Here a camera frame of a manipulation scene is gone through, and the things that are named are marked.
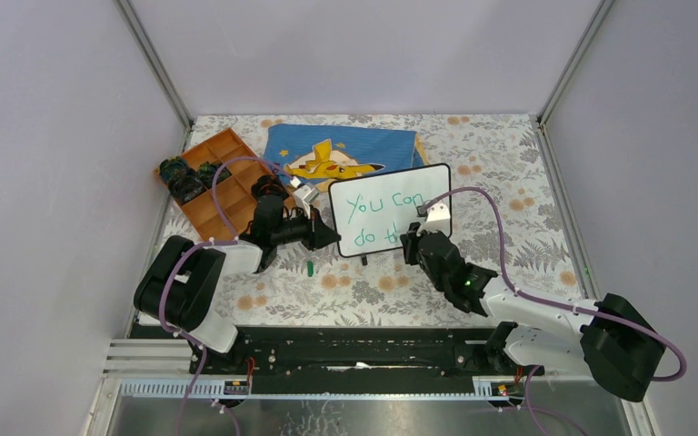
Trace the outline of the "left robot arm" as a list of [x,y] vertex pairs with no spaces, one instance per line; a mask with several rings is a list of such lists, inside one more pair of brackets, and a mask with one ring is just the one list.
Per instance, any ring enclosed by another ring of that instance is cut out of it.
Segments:
[[297,207],[291,216],[284,209],[279,196],[259,198],[249,228],[233,241],[169,237],[135,290],[135,309],[157,319],[167,332],[211,350],[211,362],[220,371],[240,370],[246,351],[236,342],[238,330],[212,309],[220,279],[263,272],[281,245],[300,243],[315,251],[341,240],[313,206]]

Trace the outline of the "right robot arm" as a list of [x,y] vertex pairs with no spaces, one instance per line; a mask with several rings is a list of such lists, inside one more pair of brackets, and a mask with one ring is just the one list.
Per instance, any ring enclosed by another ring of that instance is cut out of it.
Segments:
[[512,291],[498,272],[467,262],[446,235],[419,223],[401,242],[404,261],[420,267],[451,305],[499,322],[484,351],[493,372],[539,365],[590,376],[623,400],[643,400],[667,347],[622,296],[597,301]]

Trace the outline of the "white whiteboard black frame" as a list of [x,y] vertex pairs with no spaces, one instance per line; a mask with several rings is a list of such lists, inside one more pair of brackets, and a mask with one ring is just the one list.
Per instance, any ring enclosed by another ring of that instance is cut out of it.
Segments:
[[396,250],[412,223],[430,225],[428,204],[452,189],[446,163],[335,182],[328,194],[344,258]]

